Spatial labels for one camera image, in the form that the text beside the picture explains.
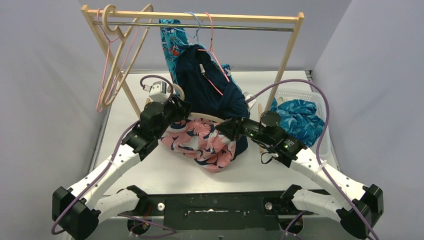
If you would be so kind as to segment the wooden hanger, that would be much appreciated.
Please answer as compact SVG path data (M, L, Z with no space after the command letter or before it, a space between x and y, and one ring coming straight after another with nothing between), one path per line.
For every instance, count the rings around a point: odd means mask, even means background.
M140 43L142 43L142 46L143 46L143 44L144 44L144 42L145 42L145 39L146 39L146 37L147 37L147 35L148 35L148 33L149 33L149 30L150 30L150 27L149 26L147 26L146 27L146 29L144 30L144 32L143 32L143 34L142 34L142 36L141 36L141 39L140 39L140 41L137 43L137 45L136 45L136 48L135 48L135 50L134 50L134 53L135 53L135 51L136 51L136 49L137 49L137 46L140 44ZM124 59L124 57L125 57L125 55L126 55L126 53L127 53L127 51L128 51L128 49L129 49L129 46L130 46L130 43L131 43L131 41L132 41L132 38L133 38L133 36L135 35L135 33L133 33L133 30L132 30L132 33L131 33L131 36L128 38L128 40L127 40L127 42L126 42L126 44L125 44L125 47L124 47L124 50L122 51L122 53L121 53L121 55L120 55L120 58L119 58L119 62L120 63L122 63L122 60ZM126 72L126 69L127 69L127 67L128 67L128 64L130 63L130 61L131 61L131 59L130 60L128 60L128 58L127 58L127 61L126 61L126 63L125 63L125 66L124 66L124 68L123 68L123 70L121 71L123 74Z
M184 93L183 89L175 83L173 83L171 86L167 87L167 92L177 94L177 95L179 95L181 100L183 100L183 101L185 100L185 93ZM198 112L191 112L189 114L189 117L194 118L194 119L195 118L201 118L201 119L212 121L212 122L215 122L215 123L222 123L224 121L223 119L218 118L216 116L208 115L208 114L205 114L205 113L198 113Z

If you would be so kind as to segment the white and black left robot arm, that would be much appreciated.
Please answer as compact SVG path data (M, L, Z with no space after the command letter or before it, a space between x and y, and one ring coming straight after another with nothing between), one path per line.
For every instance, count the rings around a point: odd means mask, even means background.
M138 187L129 186L107 197L104 193L158 146L171 124L188 118L191 107L191 103L176 95L163 103L147 103L106 160L70 187L61 186L54 191L51 234L66 232L75 240L85 240L105 220L129 211L143 213L148 199Z

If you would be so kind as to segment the wooden hanger front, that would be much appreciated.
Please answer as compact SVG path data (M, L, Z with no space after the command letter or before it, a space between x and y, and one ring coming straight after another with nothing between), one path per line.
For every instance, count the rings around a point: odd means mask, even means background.
M140 44L140 43L142 43L142 46L143 46L143 44L144 44L144 42L145 42L145 39L146 39L146 37L147 37L147 35L148 35L148 33L149 33L149 30L150 30L150 27L149 26L147 26L146 27L146 29L144 30L144 32L143 32L143 34L142 34L142 36L141 36L141 39L140 39L140 41L137 43L137 45L136 45L136 48L135 48L135 50L134 50L134 53L135 53L135 51L136 51L136 49L137 49L137 46ZM126 42L126 44L125 44L125 47L124 47L124 50L122 51L122 53L121 53L121 55L120 55L120 58L119 58L119 62L120 63L122 63L122 60L124 59L124 57L125 57L125 55L126 55L126 53L127 53L127 51L128 51L128 49L129 49L129 46L130 46L130 43L131 43L131 41L132 41L132 38L133 38L133 36L135 35L135 33L133 33L133 30L132 30L132 33L131 33L131 36L128 38L128 40L127 40L127 42ZM123 74L126 72L126 69L127 69L127 67L128 67L128 64L130 63L130 61L131 61L131 59L130 60L128 60L128 58L127 58L127 61L126 61L126 63L125 63L125 66L124 66L124 68L123 68L123 70L121 71Z

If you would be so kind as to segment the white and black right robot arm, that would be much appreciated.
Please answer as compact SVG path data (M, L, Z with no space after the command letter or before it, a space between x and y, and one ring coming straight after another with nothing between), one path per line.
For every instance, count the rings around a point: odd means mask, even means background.
M384 212L383 191L375 184L369 186L355 181L320 159L303 142L280 127L280 115L265 111L259 121L233 117L220 123L216 129L229 138L241 136L251 140L282 163L316 183L327 194L316 193L291 185L281 196L281 207L289 213L297 210L330 218L351 236L367 239Z

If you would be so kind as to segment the white shorts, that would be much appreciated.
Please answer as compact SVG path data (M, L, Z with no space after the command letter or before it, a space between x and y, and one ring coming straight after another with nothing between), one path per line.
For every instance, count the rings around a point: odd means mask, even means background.
M277 106L289 101L290 99L285 97L285 96L279 96L278 98L276 98L276 102L277 102Z

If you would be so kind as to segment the blue shark print shorts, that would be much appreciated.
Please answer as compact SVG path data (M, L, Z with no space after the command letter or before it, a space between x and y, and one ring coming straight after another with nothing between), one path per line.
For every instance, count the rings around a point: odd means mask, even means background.
M280 116L280 127L311 148L320 138L325 122L317 115L314 102L293 99L284 102L273 100L270 110Z

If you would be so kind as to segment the pink floral shorts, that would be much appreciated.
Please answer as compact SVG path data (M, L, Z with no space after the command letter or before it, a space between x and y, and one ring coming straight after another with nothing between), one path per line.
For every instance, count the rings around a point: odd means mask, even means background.
M172 123L160 141L208 172L218 173L236 158L237 143L216 130L217 125L203 118L183 119Z

